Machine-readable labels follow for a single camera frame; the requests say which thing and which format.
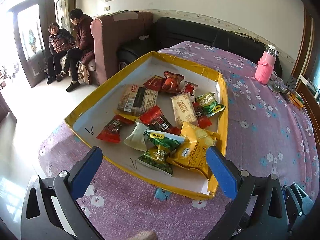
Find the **black pants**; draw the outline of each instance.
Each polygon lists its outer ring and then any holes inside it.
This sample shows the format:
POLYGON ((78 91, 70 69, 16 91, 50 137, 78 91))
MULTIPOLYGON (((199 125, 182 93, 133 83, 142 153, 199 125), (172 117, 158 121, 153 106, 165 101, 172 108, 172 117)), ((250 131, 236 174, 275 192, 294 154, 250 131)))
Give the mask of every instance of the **black pants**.
POLYGON ((78 81, 77 62, 82 58, 82 49, 69 49, 67 52, 66 63, 64 65, 64 72, 71 72, 72 81, 78 81))
POLYGON ((60 64, 60 59, 67 54, 67 51, 62 51, 60 53, 55 53, 48 57, 48 77, 55 77, 60 74, 62 67, 60 64))

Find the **woman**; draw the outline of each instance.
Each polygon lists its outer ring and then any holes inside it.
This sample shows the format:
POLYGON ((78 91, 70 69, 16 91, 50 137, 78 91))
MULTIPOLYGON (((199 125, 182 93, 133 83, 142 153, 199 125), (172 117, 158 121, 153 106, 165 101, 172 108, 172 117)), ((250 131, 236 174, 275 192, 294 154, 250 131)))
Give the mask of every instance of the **woman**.
POLYGON ((48 31, 49 36, 49 48, 51 56, 48 58, 48 81, 47 84, 51 84, 56 80, 56 75, 61 73, 62 67, 60 59, 67 54, 68 49, 73 47, 75 38, 66 29, 59 29, 57 23, 51 23, 48 31))
POLYGON ((68 50, 64 70, 56 76, 57 82, 61 81, 68 74, 70 68, 72 83, 67 88, 67 92, 71 92, 80 86, 76 67, 78 60, 82 59, 85 65, 86 62, 90 62, 94 58, 94 39, 90 29, 92 18, 77 8, 70 12, 70 20, 77 31, 76 42, 78 48, 68 50))

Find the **black marker mark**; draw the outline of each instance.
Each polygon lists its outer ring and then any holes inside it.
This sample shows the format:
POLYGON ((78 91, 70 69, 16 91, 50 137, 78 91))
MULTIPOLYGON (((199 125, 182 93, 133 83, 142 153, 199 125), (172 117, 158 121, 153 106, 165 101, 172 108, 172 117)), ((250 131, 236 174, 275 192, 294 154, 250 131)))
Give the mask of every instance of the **black marker mark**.
POLYGON ((134 163, 133 163, 133 160, 130 158, 131 162, 132 162, 132 165, 135 169, 137 169, 135 166, 134 166, 134 163))
POLYGON ((93 130, 93 126, 91 127, 91 132, 90 132, 87 128, 85 128, 85 129, 87 130, 88 133, 94 135, 94 133, 93 133, 93 131, 92 131, 92 130, 93 130))

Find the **barcode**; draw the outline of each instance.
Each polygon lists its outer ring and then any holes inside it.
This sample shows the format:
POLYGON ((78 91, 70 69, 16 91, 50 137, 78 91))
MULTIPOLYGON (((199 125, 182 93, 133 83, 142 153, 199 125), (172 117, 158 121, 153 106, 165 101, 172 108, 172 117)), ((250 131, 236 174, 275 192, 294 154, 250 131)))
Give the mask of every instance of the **barcode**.
POLYGON ((128 99, 127 103, 125 104, 124 111, 131 112, 131 108, 133 106, 133 103, 134 103, 134 99, 128 99))

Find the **cake packet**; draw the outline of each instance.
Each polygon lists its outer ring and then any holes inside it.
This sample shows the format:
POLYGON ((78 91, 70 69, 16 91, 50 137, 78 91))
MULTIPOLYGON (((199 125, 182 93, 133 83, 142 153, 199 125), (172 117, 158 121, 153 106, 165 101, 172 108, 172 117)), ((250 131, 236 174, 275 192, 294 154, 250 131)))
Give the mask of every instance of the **cake packet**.
POLYGON ((136 121, 136 124, 137 126, 134 128, 133 132, 123 142, 133 149, 146 152, 146 140, 148 139, 146 131, 148 130, 148 127, 138 121, 136 121))
POLYGON ((214 93, 209 92, 199 97, 196 97, 196 101, 201 106, 204 114, 207 117, 210 117, 220 111, 222 111, 225 106, 222 104, 218 104, 218 102, 214 99, 214 93))
POLYGON ((166 161, 210 179, 212 172, 206 161, 206 151, 216 144, 220 135, 184 122, 181 136, 185 137, 185 142, 166 161))
POLYGON ((125 119, 121 115, 117 114, 112 120, 103 128, 101 133, 97 136, 97 139, 112 142, 112 143, 119 143, 120 139, 120 128, 123 125, 133 124, 134 122, 128 119, 125 119))
POLYGON ((198 102, 192 103, 193 108, 196 112, 196 117, 198 119, 199 127, 204 129, 210 125, 212 125, 212 122, 210 119, 204 114, 202 108, 200 107, 198 102))
POLYGON ((141 164, 152 168, 156 171, 160 171, 164 173, 165 175, 172 176, 172 167, 170 164, 168 164, 166 161, 159 161, 156 158, 155 153, 158 152, 158 147, 153 147, 146 151, 144 154, 142 154, 137 160, 141 164))
POLYGON ((163 82, 164 82, 164 78, 154 75, 143 85, 148 89, 159 91, 162 87, 163 82))
POLYGON ((139 85, 125 85, 117 110, 120 114, 139 117, 156 105, 157 97, 158 91, 139 85))
POLYGON ((180 82, 184 79, 184 76, 168 71, 164 72, 164 76, 166 79, 161 87, 161 90, 176 94, 179 90, 180 82))
POLYGON ((140 120, 144 125, 149 127, 149 129, 180 134, 180 130, 169 123, 157 105, 141 115, 140 120))
POLYGON ((155 152, 155 157, 159 161, 164 161, 170 152, 177 149, 184 142, 184 137, 161 131, 147 130, 146 135, 158 148, 157 152, 155 152))
POLYGON ((189 94, 190 94, 191 101, 194 103, 194 102, 196 101, 195 92, 196 92, 197 87, 198 87, 198 85, 193 84, 193 83, 191 83, 191 82, 185 81, 184 86, 183 86, 183 89, 181 89, 181 93, 182 93, 182 94, 187 94, 187 93, 189 93, 189 94))
POLYGON ((180 94, 171 97, 171 102, 174 112, 174 118, 178 128, 182 127, 183 122, 189 122, 196 126, 199 126, 190 95, 180 94))

